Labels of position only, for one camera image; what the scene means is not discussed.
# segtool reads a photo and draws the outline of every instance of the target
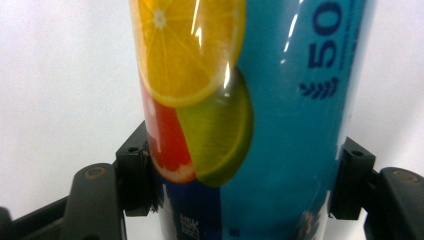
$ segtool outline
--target yellow citrus slice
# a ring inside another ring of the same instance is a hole
[[[134,0],[139,70],[169,107],[193,105],[225,81],[241,49],[245,0]]]
[[[253,109],[241,74],[235,69],[225,88],[199,104],[177,108],[197,179],[219,187],[237,172],[250,147]]]

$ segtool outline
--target white surface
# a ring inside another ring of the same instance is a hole
[[[424,175],[423,11],[377,4],[349,130],[376,169]],[[0,114],[0,205],[14,219],[111,163],[144,119],[128,3],[0,1]],[[160,239],[157,216],[129,220],[128,234]],[[362,223],[330,220],[325,239],[364,239]]]

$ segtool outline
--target dark blue label section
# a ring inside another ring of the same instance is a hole
[[[219,188],[198,181],[176,184],[156,171],[162,231],[166,239],[222,239]]]

